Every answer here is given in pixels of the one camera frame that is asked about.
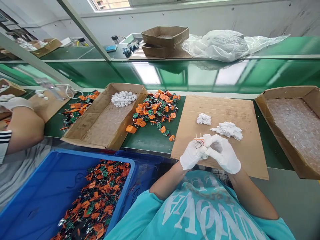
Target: white cable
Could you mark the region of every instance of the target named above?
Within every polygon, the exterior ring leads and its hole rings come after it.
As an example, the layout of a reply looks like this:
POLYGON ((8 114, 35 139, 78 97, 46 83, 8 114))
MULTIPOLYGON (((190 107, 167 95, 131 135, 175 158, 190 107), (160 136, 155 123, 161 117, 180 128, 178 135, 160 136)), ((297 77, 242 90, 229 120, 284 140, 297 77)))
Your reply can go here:
POLYGON ((74 93, 73 93, 72 90, 71 90, 71 93, 68 93, 69 86, 61 85, 61 86, 53 87, 53 88, 60 88, 60 87, 66 87, 66 95, 67 95, 68 98, 70 98, 70 99, 78 99, 78 98, 80 98, 80 97, 74 98, 74 93))

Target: workbench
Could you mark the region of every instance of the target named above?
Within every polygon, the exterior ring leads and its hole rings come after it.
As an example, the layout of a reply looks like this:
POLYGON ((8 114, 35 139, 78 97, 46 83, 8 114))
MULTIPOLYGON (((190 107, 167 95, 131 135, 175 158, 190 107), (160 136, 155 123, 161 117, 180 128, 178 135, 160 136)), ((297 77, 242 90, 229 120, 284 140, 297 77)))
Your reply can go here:
MULTIPOLYGON (((170 132, 176 135, 184 96, 187 94, 253 100, 265 89, 274 87, 320 87, 320 60, 308 59, 304 56, 308 54, 320 54, 319 37, 287 38, 260 50, 253 58, 232 63, 198 59, 104 62, 92 47, 59 48, 44 56, 42 60, 87 92, 95 89, 102 91, 109 83, 119 82, 143 84, 148 91, 169 89, 172 93, 180 94, 182 98, 178 103, 177 117, 168 124, 170 132)), ((36 71, 33 74, 32 67, 23 61, 2 61, 0 72, 12 77, 9 80, 16 84, 37 86, 30 77, 37 76, 36 71), (28 75, 15 68, 23 68, 25 72, 28 71, 28 75)), ((69 104, 75 101, 71 99, 59 112, 69 108, 69 104)), ((293 170, 260 110, 254 105, 267 166, 293 170)), ((64 134, 60 130, 63 127, 63 118, 63 115, 55 114, 45 125, 45 135, 60 138, 64 134)), ((145 128, 149 134, 145 134, 145 129, 128 134, 122 148, 169 157, 173 143, 159 134, 156 127, 147 124, 145 128)))
MULTIPOLYGON (((76 102, 76 100, 71 99, 64 107, 61 108, 59 112, 64 112, 64 109, 69 108, 69 104, 74 102, 76 102)), ((184 102, 185 97, 181 97, 181 100, 177 104, 177 107, 179 109, 176 114, 177 117, 172 122, 167 124, 167 128, 170 130, 171 134, 176 135, 177 133, 184 102)), ((267 167, 293 170, 289 160, 287 159, 272 131, 267 125, 267 122, 261 114, 258 106, 255 103, 254 106, 262 145, 266 157, 267 167)), ((60 128, 63 127, 63 118, 63 115, 59 113, 55 114, 45 125, 45 135, 55 138, 61 138, 64 134, 64 131, 60 130, 60 128)), ((170 157, 172 147, 173 142, 170 142, 167 137, 159 134, 159 130, 156 128, 156 126, 152 126, 150 123, 148 123, 143 129, 138 128, 135 134, 128 133, 128 136, 122 144, 122 148, 142 150, 142 152, 145 153, 162 155, 166 157, 170 157)))

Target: striped sleeve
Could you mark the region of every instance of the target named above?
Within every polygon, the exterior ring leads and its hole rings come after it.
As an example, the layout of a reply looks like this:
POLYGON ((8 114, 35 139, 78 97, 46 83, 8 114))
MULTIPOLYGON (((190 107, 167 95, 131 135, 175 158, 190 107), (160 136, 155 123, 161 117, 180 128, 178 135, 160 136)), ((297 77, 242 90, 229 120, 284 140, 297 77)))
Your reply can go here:
POLYGON ((6 155, 12 131, 0 131, 0 164, 6 155))

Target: plastic crate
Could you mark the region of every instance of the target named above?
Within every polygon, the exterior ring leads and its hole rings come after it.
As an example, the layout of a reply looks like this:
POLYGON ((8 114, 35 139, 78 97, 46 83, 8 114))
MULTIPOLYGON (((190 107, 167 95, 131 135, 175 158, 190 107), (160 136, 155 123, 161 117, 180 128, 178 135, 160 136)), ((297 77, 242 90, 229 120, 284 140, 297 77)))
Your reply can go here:
POLYGON ((157 180, 159 165, 163 162, 163 157, 122 150, 117 151, 114 155, 132 159, 139 165, 139 170, 135 172, 133 177, 134 181, 130 182, 129 191, 120 212, 120 219, 122 219, 137 197, 148 190, 157 180))
POLYGON ((154 169, 156 163, 61 149, 47 155, 0 213, 0 239, 49 240, 55 236, 61 229, 61 226, 58 227, 59 221, 66 210, 72 208, 72 202, 81 189, 88 184, 85 179, 88 168, 99 164, 101 159, 130 163, 130 171, 113 212, 108 234, 126 213, 124 205, 128 198, 131 202, 131 196, 141 192, 132 192, 132 187, 137 186, 138 182, 146 183, 150 177, 149 171, 140 170, 154 169))

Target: gloved hand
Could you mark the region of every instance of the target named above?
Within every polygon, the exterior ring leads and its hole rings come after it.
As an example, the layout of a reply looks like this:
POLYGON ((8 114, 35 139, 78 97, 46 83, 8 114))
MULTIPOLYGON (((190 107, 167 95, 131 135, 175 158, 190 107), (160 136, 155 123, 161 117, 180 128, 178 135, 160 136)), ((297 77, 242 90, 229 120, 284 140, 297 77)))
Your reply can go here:
POLYGON ((15 107, 27 107, 33 110, 32 103, 21 97, 11 98, 8 102, 0 102, 0 106, 12 111, 15 107))
POLYGON ((183 155, 180 157, 180 164, 183 170, 188 170, 193 168, 201 159, 207 151, 205 146, 201 146, 200 143, 193 140, 189 142, 183 155))
POLYGON ((220 167, 222 167, 226 172, 231 174, 239 172, 241 169, 241 163, 237 159, 229 141, 217 134, 211 137, 205 135, 203 135, 205 139, 204 145, 206 147, 208 146, 208 150, 205 152, 205 155, 214 158, 219 163, 220 167), (210 147, 212 144, 218 152, 210 147))

